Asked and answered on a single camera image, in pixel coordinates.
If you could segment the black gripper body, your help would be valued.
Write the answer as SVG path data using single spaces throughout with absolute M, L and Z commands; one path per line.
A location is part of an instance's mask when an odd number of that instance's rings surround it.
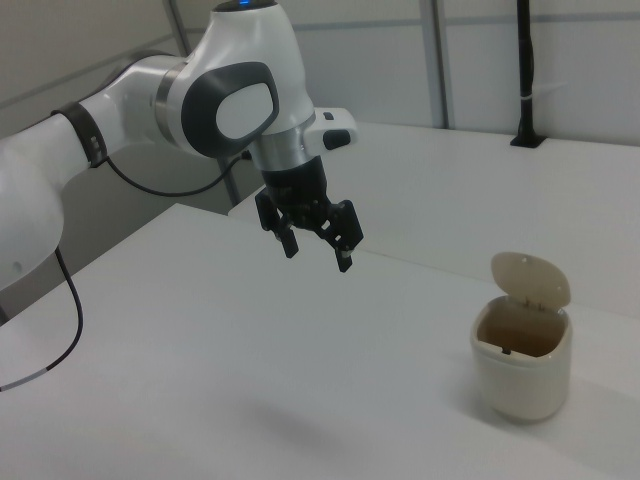
M 330 203 L 320 156 L 293 169 L 261 174 L 272 202 L 295 226 L 314 226 L 313 205 Z

